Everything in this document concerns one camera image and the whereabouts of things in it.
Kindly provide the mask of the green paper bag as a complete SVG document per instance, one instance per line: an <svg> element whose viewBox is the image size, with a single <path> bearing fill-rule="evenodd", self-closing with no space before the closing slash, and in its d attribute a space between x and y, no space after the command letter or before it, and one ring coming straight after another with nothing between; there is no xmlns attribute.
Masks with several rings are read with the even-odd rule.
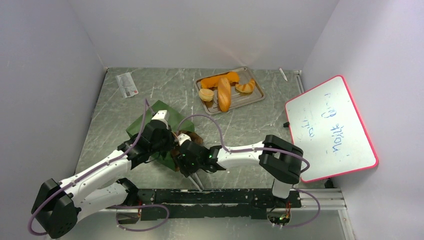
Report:
<svg viewBox="0 0 424 240"><path fill-rule="evenodd" d="M198 144L203 142L195 133L194 124L188 119L182 123L183 119L183 115L160 100L153 106L147 104L145 113L126 129L130 139L117 149L129 151L127 156L132 169L153 157L177 172L179 166L175 156L179 154L178 134L185 134Z"/></svg>

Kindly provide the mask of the metal tongs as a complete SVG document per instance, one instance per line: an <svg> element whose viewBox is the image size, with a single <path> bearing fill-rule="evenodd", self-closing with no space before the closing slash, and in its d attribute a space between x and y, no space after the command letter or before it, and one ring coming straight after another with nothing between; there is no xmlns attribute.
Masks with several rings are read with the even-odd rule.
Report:
<svg viewBox="0 0 424 240"><path fill-rule="evenodd" d="M197 173L192 173L188 176L188 179L194 184L194 186L200 191L202 192L204 190L204 186L199 178L199 176L197 175Z"/></svg>

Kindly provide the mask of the fake round bread roll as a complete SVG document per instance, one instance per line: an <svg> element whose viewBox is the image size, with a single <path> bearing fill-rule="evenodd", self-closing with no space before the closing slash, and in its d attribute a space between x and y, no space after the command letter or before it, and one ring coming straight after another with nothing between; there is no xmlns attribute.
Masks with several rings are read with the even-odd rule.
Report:
<svg viewBox="0 0 424 240"><path fill-rule="evenodd" d="M215 96L214 91L208 88L201 88L198 95L203 102L211 102Z"/></svg>

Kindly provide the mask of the fake baguette loaf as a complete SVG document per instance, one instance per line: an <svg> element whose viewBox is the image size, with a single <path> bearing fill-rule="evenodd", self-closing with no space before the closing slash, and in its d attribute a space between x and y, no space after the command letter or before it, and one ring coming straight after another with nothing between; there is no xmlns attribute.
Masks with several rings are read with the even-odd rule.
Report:
<svg viewBox="0 0 424 240"><path fill-rule="evenodd" d="M231 85L227 78L218 81L217 99L220 110L227 112L231 106Z"/></svg>

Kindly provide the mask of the fake croissant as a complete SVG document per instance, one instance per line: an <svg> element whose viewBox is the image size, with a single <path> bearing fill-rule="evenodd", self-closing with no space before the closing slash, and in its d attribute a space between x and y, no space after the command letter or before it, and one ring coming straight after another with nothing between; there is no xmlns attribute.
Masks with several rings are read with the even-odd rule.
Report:
<svg viewBox="0 0 424 240"><path fill-rule="evenodd" d="M235 85L235 89L240 93L250 94L254 91L256 87L256 81L251 78L250 81L246 84L239 84L237 83Z"/></svg>

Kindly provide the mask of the orange fake braided bread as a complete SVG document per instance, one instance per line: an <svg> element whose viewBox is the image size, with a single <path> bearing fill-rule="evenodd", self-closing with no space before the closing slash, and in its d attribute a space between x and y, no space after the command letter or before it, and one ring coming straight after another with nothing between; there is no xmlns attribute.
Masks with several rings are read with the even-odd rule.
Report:
<svg viewBox="0 0 424 240"><path fill-rule="evenodd" d="M239 75L234 71L227 73L206 77L200 80L200 86L202 89L211 89L218 86L218 82L221 78L228 79L229 83L238 83L240 81Z"/></svg>

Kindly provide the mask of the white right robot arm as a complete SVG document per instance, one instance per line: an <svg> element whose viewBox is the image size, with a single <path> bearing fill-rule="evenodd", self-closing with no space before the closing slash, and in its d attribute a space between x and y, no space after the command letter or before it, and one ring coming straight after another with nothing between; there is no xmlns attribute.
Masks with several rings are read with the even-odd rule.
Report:
<svg viewBox="0 0 424 240"><path fill-rule="evenodd" d="M300 181L303 151L274 135L267 135L264 141L255 144L235 147L207 148L184 133L177 136L177 142L179 153L175 162L200 192L204 186L197 175L198 170L213 174L229 168L260 166L273 176L270 202L275 207L282 207L289 200L292 186Z"/></svg>

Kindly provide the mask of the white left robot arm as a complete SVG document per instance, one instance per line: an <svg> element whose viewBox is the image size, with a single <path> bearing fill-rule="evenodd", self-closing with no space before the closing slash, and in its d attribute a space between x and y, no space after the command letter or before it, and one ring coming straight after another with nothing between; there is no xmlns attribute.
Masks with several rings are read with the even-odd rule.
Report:
<svg viewBox="0 0 424 240"><path fill-rule="evenodd" d="M152 155L171 150L174 140L168 120L156 114L141 133L123 142L100 162L61 181L46 180L31 209L28 231L40 235L32 229L36 220L44 235L57 239L102 209L121 204L134 207L139 200L138 189L120 176L146 163Z"/></svg>

